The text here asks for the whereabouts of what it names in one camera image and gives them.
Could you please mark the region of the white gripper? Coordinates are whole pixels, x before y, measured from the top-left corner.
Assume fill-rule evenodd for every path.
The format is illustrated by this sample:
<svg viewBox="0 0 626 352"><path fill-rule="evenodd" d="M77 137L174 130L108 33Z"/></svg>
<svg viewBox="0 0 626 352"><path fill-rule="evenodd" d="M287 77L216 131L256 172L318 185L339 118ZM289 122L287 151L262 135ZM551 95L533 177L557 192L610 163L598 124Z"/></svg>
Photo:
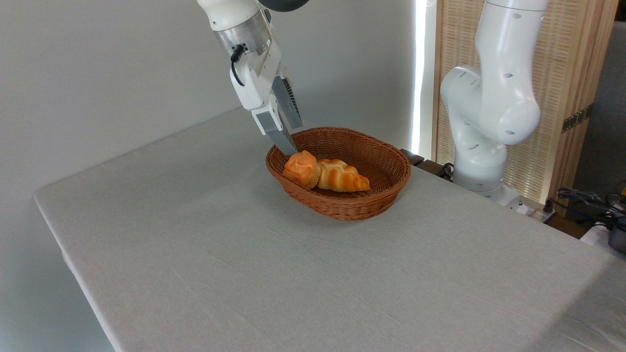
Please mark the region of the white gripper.
<svg viewBox="0 0 626 352"><path fill-rule="evenodd" d="M299 107L288 78L279 75L282 52L277 40L270 40L266 50L258 54L244 52L244 46L232 46L230 78L244 109L252 112L253 119L263 135L268 136L284 155L296 154L288 128L284 126L280 109L292 129L303 127Z"/></svg>

